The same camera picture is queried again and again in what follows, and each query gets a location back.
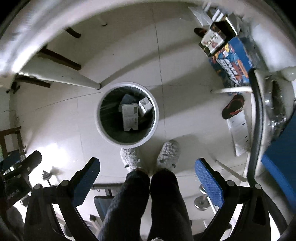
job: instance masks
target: leg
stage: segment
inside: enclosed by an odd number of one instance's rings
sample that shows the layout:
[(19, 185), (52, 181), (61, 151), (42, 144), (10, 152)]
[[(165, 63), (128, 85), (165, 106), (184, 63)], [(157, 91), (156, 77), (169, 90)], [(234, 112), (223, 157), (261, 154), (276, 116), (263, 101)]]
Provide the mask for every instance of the leg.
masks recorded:
[(102, 18), (101, 18), (101, 16), (98, 16), (97, 17), (97, 19), (99, 20), (99, 22), (100, 22), (100, 24), (104, 27), (104, 26), (107, 26), (107, 22), (105, 22)]
[(176, 167), (180, 155), (177, 142), (169, 141), (157, 158), (156, 173), (152, 177), (152, 226), (148, 240), (193, 241), (188, 212), (179, 190), (176, 176), (169, 170)]
[(0, 136), (0, 148), (2, 149), (3, 159), (7, 158), (8, 157), (8, 152), (7, 152), (7, 149), (6, 149), (4, 135), (3, 136), (2, 135)]
[(141, 218), (149, 198), (150, 178), (144, 172), (135, 148), (122, 149), (120, 154), (130, 173), (108, 208), (98, 237), (100, 241), (140, 240)]
[(65, 66), (68, 66), (70, 68), (73, 68), (75, 70), (81, 70), (81, 65), (78, 63), (73, 62), (72, 60), (69, 60), (67, 58), (65, 58), (64, 56), (51, 51), (49, 49), (45, 47), (43, 47), (38, 53), (37, 53), (38, 57), (40, 58), (48, 58), (58, 64), (63, 64)]
[(80, 33), (77, 33), (73, 28), (67, 28), (67, 29), (65, 29), (65, 31), (68, 34), (72, 35), (74, 38), (79, 39), (81, 37), (81, 34)]
[(43, 80), (39, 80), (36, 77), (28, 77), (25, 75), (16, 76), (15, 81), (22, 82), (22, 83), (29, 83), (29, 84), (33, 84), (33, 85), (39, 85), (39, 86), (46, 87), (46, 88), (50, 88), (50, 86), (51, 86), (50, 83), (47, 83)]

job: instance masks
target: wall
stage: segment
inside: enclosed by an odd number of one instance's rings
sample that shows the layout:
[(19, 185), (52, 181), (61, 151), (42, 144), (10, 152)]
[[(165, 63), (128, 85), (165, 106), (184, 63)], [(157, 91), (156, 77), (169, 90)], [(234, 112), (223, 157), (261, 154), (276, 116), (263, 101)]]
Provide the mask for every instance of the wall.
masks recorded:
[[(6, 94), (6, 90), (4, 88), (0, 88), (0, 131), (10, 128), (9, 100), (10, 94)], [(5, 143), (7, 151), (14, 150), (11, 135), (5, 137)]]

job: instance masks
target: gray slipper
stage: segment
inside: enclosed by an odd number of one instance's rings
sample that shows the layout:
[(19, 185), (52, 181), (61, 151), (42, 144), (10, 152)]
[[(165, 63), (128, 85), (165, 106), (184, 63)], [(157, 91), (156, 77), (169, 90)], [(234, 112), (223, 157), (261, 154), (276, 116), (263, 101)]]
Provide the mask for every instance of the gray slipper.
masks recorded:
[(155, 172), (163, 168), (169, 169), (170, 171), (175, 168), (179, 160), (180, 153), (180, 145), (175, 140), (170, 140), (164, 143), (157, 157)]
[(145, 163), (141, 159), (140, 150), (138, 148), (121, 148), (120, 156), (124, 167), (127, 169), (128, 172), (131, 172), (137, 168), (142, 168), (146, 171), (146, 173), (148, 173)]

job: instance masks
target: floor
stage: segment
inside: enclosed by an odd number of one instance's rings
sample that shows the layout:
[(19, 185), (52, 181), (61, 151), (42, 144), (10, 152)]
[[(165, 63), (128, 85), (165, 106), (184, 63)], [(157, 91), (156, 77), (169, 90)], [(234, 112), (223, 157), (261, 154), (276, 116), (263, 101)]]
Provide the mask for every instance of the floor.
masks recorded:
[[(213, 169), (228, 180), (239, 180), (219, 167), (211, 156), (243, 174), (247, 153), (235, 157), (227, 121), (221, 116), (229, 103), (227, 94), (211, 94), (222, 81), (198, 46), (198, 26), (186, 4), (140, 4), (106, 12), (102, 27), (96, 16), (73, 29), (81, 33), (75, 39), (66, 32), (48, 44), (48, 48), (82, 65), (82, 75), (101, 82), (101, 90), (61, 83), (50, 89), (22, 83), (11, 96), (16, 125), (21, 125), (23, 142), (30, 154), (39, 150), (42, 163), (30, 174), (32, 185), (41, 183), (42, 170), (52, 171), (52, 184), (70, 179), (91, 157), (101, 163), (97, 183), (124, 182), (127, 171), (120, 159), (120, 148), (106, 142), (98, 133), (94, 111), (103, 93), (114, 83), (131, 81), (145, 86), (156, 98), (160, 120), (153, 137), (141, 151), (151, 166), (162, 144), (176, 139), (182, 154), (175, 169), (181, 194), (191, 220), (213, 217), (211, 209), (198, 211), (194, 199), (200, 195), (200, 181), (194, 162), (204, 157)], [(245, 95), (244, 111), (251, 132), (251, 100)], [(91, 190), (78, 207), (84, 219), (97, 215)], [(151, 216), (147, 205), (141, 234), (147, 235)]]

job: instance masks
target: trash can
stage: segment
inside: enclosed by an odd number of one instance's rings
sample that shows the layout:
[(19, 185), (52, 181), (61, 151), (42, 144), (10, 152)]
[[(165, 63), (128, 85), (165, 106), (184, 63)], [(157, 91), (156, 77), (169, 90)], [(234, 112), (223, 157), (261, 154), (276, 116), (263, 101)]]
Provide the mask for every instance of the trash can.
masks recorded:
[[(139, 121), (138, 130), (123, 130), (123, 118), (119, 109), (126, 94), (132, 95), (137, 103), (147, 97), (153, 105), (143, 121)], [(144, 144), (154, 134), (159, 121), (159, 108), (155, 98), (145, 87), (122, 82), (113, 85), (104, 94), (96, 109), (95, 119), (97, 129), (106, 141), (123, 148), (133, 148)]]

